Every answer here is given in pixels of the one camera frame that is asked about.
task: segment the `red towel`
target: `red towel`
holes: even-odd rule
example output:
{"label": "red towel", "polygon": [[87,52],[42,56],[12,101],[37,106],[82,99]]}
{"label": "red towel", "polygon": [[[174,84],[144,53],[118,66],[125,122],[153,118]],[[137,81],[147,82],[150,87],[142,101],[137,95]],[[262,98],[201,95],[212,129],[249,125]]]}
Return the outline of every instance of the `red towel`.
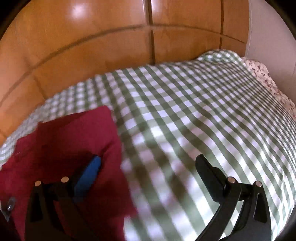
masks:
{"label": "red towel", "polygon": [[79,205],[82,216],[100,240],[124,240],[124,217],[136,213],[128,184],[120,169],[121,142],[106,106],[68,115],[47,123],[17,141],[0,171],[0,200],[17,199],[12,212],[24,240],[25,216],[34,183],[58,182],[101,157],[98,177]]}

